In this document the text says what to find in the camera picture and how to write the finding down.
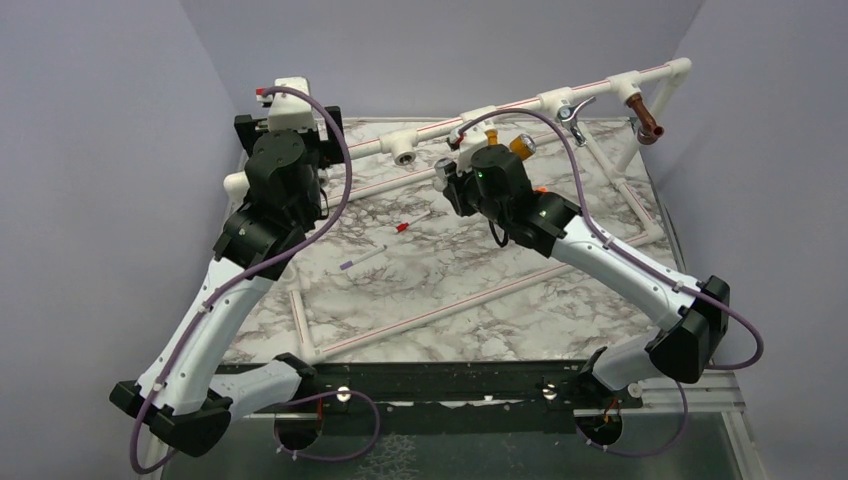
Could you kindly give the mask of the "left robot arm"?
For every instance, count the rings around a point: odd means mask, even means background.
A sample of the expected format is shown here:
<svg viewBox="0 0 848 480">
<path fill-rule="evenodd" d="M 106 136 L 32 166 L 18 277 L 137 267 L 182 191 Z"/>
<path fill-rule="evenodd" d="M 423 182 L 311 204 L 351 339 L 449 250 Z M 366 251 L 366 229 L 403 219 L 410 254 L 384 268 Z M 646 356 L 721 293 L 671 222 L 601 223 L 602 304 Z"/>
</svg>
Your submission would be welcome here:
<svg viewBox="0 0 848 480">
<path fill-rule="evenodd" d="M 313 369 L 290 353 L 233 376 L 218 373 L 250 311 L 291 259 L 338 219 L 319 173 L 348 165 L 337 106 L 272 114 L 265 131 L 248 115 L 236 119 L 248 159 L 249 187 L 225 221 L 189 311 L 154 363 L 137 379 L 119 382 L 110 402 L 172 452 L 200 457 L 230 425 L 277 403 L 290 410 L 313 401 Z"/>
</svg>

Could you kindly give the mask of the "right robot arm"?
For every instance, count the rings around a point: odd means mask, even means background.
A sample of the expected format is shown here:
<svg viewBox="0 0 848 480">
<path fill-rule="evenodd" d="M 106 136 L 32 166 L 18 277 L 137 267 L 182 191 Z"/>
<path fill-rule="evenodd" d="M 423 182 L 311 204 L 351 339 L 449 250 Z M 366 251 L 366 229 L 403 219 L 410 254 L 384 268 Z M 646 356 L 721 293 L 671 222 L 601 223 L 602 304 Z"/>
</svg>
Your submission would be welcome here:
<svg viewBox="0 0 848 480">
<path fill-rule="evenodd" d="M 467 172 L 448 158 L 434 170 L 459 216 L 480 214 L 506 240 L 589 274 L 654 324 L 654 332 L 590 357 L 576 383 L 585 404 L 600 407 L 617 391 L 650 378 L 700 380 L 727 331 L 726 282 L 716 276 L 702 282 L 667 268 L 589 225 L 573 202 L 533 189 L 522 160 L 504 145 L 476 151 Z"/>
</svg>

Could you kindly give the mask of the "white faucet chrome knob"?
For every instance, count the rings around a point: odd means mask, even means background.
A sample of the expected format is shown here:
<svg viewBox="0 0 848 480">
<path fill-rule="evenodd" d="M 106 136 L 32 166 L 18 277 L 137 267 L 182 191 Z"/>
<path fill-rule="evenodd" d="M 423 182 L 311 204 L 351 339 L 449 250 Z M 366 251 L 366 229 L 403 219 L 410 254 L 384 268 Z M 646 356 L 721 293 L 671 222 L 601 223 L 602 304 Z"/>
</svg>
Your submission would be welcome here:
<svg viewBox="0 0 848 480">
<path fill-rule="evenodd" d="M 439 190 L 444 190 L 450 179 L 456 175 L 457 164 L 450 158 L 439 159 L 434 164 L 434 172 L 436 174 L 436 185 Z"/>
</svg>

